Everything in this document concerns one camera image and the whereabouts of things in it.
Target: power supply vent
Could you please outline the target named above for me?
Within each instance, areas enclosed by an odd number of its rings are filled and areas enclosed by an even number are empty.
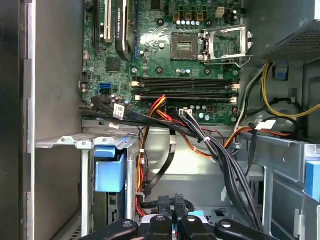
[[[310,62],[320,58],[319,40],[320,30],[299,32],[280,42],[262,58]]]

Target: ram slot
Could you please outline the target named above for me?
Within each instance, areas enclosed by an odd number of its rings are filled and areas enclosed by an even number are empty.
[[[98,54],[100,41],[100,0],[93,0],[92,46]]]
[[[210,93],[210,92],[163,92],[163,91],[141,91],[135,96],[137,101],[154,100],[165,95],[167,99],[175,101],[197,100],[197,101],[214,101],[223,103],[233,103],[238,97],[237,93]]]
[[[105,0],[104,2],[104,40],[106,43],[112,42],[112,0]]]
[[[237,81],[231,80],[208,80],[208,79],[165,79],[165,78],[143,78],[140,82],[133,82],[133,87],[147,89],[215,89],[226,90],[236,88]]]

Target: chip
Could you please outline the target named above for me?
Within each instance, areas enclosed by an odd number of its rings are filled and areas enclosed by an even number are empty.
[[[198,59],[198,35],[194,33],[173,33],[171,36],[171,58],[173,60]]]
[[[106,71],[108,73],[119,73],[121,71],[121,59],[108,57],[106,59]]]

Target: pcie slot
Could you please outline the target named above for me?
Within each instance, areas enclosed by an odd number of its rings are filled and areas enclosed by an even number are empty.
[[[132,87],[154,89],[237,89],[239,84],[233,80],[207,80],[207,79],[157,79],[144,78],[132,82]]]
[[[100,41],[100,0],[93,0],[92,46],[98,53]]]
[[[104,40],[107,43],[112,42],[111,15],[112,15],[112,0],[105,0],[104,2]]]

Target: white label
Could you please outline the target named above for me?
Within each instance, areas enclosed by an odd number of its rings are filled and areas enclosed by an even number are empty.
[[[113,123],[113,122],[110,122],[110,124],[109,124],[109,128],[119,129],[119,127],[120,127],[119,124],[116,124],[116,123]]]
[[[115,103],[113,107],[113,117],[116,119],[123,120],[125,115],[125,109],[126,108],[124,106]]]
[[[266,122],[260,122],[256,127],[255,130],[261,130],[261,129],[272,129],[275,125],[277,120],[268,120]]]

